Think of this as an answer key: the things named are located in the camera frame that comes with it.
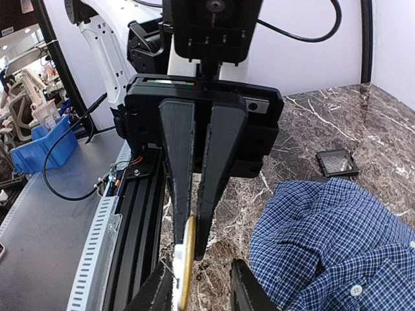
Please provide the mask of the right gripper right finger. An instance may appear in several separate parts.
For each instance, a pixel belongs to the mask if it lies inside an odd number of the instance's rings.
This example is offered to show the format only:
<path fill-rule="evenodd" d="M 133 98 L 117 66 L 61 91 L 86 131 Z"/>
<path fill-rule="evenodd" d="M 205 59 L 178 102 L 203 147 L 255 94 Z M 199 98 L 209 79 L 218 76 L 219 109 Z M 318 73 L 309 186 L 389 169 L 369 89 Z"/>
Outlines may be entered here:
<path fill-rule="evenodd" d="M 234 259 L 232 261 L 230 284 L 232 310 L 277 310 L 244 260 Z"/>

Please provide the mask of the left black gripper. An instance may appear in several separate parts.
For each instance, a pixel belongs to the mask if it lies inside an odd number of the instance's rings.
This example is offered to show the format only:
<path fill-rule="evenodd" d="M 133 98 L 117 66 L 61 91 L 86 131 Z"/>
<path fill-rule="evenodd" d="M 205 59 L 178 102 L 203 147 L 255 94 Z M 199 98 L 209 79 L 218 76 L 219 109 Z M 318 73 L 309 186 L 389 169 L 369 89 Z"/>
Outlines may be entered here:
<path fill-rule="evenodd" d="M 214 102 L 242 102 L 248 113 L 246 125 L 243 106 Z M 196 206 L 196 259 L 206 252 L 213 214 L 229 171 L 237 178 L 258 176 L 263 158 L 278 136 L 283 108 L 278 89 L 240 82 L 136 74 L 127 84 L 124 102 L 113 109 L 115 128 L 134 159 L 146 152 L 148 144 L 163 143 L 175 244 L 183 243 L 191 214 L 194 159 L 194 171 L 202 171 Z"/>

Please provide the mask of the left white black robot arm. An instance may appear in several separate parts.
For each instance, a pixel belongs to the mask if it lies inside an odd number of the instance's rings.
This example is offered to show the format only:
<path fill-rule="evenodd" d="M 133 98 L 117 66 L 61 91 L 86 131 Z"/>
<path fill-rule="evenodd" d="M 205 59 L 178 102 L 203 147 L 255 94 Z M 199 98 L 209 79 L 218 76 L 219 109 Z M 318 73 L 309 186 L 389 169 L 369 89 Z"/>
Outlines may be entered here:
<path fill-rule="evenodd" d="M 247 59 L 261 2 L 66 1 L 65 10 L 98 60 L 132 155 L 163 149 L 177 244 L 201 175 L 193 255 L 202 259 L 229 179 L 256 177 L 279 132 L 277 89 L 220 78 L 223 65 Z"/>

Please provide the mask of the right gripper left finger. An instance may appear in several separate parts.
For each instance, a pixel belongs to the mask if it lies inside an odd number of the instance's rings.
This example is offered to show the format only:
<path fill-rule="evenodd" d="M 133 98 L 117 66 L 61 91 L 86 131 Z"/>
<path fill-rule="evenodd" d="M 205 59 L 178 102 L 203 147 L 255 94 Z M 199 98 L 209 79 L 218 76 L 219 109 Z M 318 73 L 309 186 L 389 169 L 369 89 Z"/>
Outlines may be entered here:
<path fill-rule="evenodd" d="M 173 280 L 172 260 L 163 257 L 124 311 L 171 310 Z"/>

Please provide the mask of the blue checkered shirt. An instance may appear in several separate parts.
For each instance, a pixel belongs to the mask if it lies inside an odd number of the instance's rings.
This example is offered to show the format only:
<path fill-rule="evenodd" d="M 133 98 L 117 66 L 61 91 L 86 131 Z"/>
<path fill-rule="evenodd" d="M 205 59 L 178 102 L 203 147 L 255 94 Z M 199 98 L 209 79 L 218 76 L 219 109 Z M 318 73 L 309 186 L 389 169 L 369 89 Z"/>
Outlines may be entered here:
<path fill-rule="evenodd" d="M 251 235 L 279 310 L 413 310 L 414 230 L 352 181 L 284 181 Z"/>

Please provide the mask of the gold round brooch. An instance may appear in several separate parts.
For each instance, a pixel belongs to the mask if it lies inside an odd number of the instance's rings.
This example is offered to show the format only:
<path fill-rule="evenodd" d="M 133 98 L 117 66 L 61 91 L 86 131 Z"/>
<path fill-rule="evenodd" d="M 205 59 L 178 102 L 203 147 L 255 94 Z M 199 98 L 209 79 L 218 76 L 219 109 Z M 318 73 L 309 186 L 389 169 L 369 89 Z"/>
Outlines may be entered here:
<path fill-rule="evenodd" d="M 196 244 L 196 217 L 191 215 L 185 224 L 184 237 L 181 244 L 174 246 L 172 262 L 172 306 L 171 310 L 186 310 L 193 270 Z"/>

